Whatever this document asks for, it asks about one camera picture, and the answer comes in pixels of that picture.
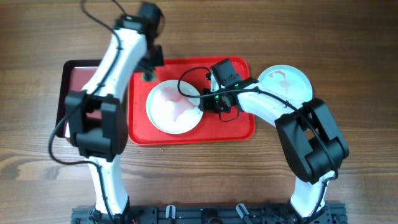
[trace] red tray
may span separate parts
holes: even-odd
[[[156,146],[168,144],[193,144],[205,142],[230,142],[249,139],[255,130],[254,116],[241,113],[239,118],[230,121],[220,121],[218,114],[204,112],[199,124],[191,131],[183,134],[167,134],[158,130],[148,119],[146,113],[146,99],[153,87],[166,80],[178,80],[181,74],[189,68],[197,66],[210,67],[226,57],[179,58],[165,59],[165,66],[156,69],[157,81],[144,82],[142,74],[132,76],[129,82],[129,99],[127,119],[129,137],[132,142],[140,146]],[[250,77],[249,65],[241,57],[228,56],[236,71],[243,79]],[[200,93],[204,88],[210,88],[210,81],[206,79],[206,71],[195,70],[184,77],[184,81],[193,85]],[[223,114],[222,119],[236,117],[237,111]]]

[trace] pink stain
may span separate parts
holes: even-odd
[[[281,74],[284,77],[284,79],[279,82],[279,85],[280,85],[280,87],[285,88],[286,93],[287,93],[289,91],[290,83],[286,81],[286,74],[284,72],[278,70],[278,71],[274,71],[274,72],[270,73],[269,76],[271,78],[273,78],[274,77],[274,73]]]
[[[184,111],[195,108],[195,105],[187,97],[182,96],[177,90],[170,87],[165,87],[161,92],[161,96],[164,100],[174,102],[175,109],[172,118],[174,121],[176,121],[178,116],[184,113]]]

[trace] wood grain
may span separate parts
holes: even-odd
[[[139,1],[121,1],[136,12]],[[166,58],[240,55],[252,77],[295,66],[326,101],[350,156],[326,198],[346,203],[350,223],[398,223],[398,4],[394,1],[158,2]],[[87,4],[111,24],[109,1]],[[69,223],[92,205],[85,166],[47,155],[63,64],[101,58],[109,33],[76,0],[0,0],[0,223]],[[256,120],[244,142],[139,147],[123,154],[133,205],[286,202],[294,189],[273,127]],[[63,139],[62,159],[80,159]]]

